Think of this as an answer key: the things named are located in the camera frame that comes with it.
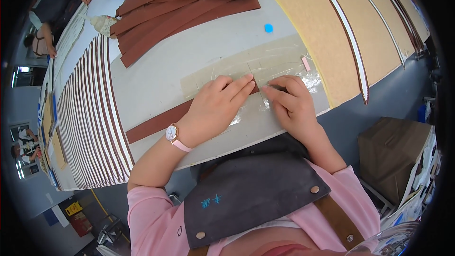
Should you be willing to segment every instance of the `gray floor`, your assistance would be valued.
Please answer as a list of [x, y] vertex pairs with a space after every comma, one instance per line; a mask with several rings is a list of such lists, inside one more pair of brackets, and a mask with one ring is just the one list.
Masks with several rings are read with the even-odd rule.
[[[417, 109], [422, 98], [431, 95], [431, 84], [425, 60], [408, 59], [406, 70], [398, 68], [370, 88], [369, 105], [361, 96], [340, 105], [318, 117], [335, 149], [355, 172], [359, 170], [357, 135], [369, 128], [381, 116], [417, 120]], [[193, 189], [196, 181], [190, 169], [174, 172], [166, 190], [177, 192], [179, 199]], [[119, 216], [127, 224], [127, 185], [95, 189], [100, 202], [108, 213]]]

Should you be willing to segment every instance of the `stack of brown leather strips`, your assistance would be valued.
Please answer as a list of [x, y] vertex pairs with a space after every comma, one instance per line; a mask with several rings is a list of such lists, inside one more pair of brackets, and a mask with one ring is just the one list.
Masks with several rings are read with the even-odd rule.
[[258, 0], [125, 0], [111, 26], [129, 67], [161, 40], [202, 23], [259, 9]]

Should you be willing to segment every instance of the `worker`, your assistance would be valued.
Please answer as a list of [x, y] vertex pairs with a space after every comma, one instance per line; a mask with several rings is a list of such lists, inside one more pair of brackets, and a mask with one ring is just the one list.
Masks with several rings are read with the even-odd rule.
[[47, 43], [43, 35], [43, 30], [39, 29], [35, 34], [28, 34], [24, 39], [24, 46], [33, 50], [37, 57], [46, 56], [49, 54]]
[[35, 158], [40, 154], [41, 149], [38, 145], [38, 138], [32, 130], [27, 128], [19, 133], [18, 144], [11, 146], [11, 156], [21, 158], [24, 163], [33, 163]]
[[341, 256], [379, 232], [377, 209], [317, 122], [305, 84], [291, 75], [263, 87], [288, 134], [215, 160], [173, 206], [163, 188], [174, 168], [226, 130], [252, 79], [209, 81], [134, 165], [127, 195], [132, 255]]
[[[76, 11], [80, 2], [89, 4], [91, 0], [33, 0], [29, 8], [29, 18], [32, 24], [41, 34], [37, 38], [43, 37], [47, 52], [51, 58], [55, 58], [55, 43], [58, 38], [53, 38], [53, 34], [59, 35], [68, 24], [72, 14]], [[30, 46], [30, 37], [27, 36], [24, 44]]]

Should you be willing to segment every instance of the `wall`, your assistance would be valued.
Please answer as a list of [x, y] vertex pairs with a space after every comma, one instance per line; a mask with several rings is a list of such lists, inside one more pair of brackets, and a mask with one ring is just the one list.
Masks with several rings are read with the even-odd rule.
[[[26, 23], [20, 34], [20, 40], [9, 65], [16, 64], [32, 64], [38, 65], [40, 62], [34, 59], [26, 59], [26, 48], [22, 44], [23, 38], [30, 29], [30, 22]], [[40, 97], [40, 86], [17, 87], [11, 88], [11, 80], [9, 86], [5, 89], [4, 100], [2, 103], [2, 125], [1, 137], [2, 148], [5, 151], [5, 160], [1, 162], [2, 178], [8, 184], [8, 190], [14, 202], [14, 206], [19, 212], [23, 221], [38, 216], [45, 210], [57, 205], [61, 201], [72, 196], [70, 192], [58, 192], [50, 183], [47, 175], [43, 172], [38, 172], [30, 176], [28, 179], [20, 180], [17, 176], [15, 162], [9, 153], [11, 147], [11, 137], [9, 126], [15, 123], [29, 123], [30, 129], [37, 134], [38, 128], [38, 112], [37, 103]]]
[[63, 227], [59, 222], [49, 226], [43, 214], [28, 220], [25, 226], [43, 255], [73, 256], [94, 239], [91, 233], [79, 237], [71, 225]]

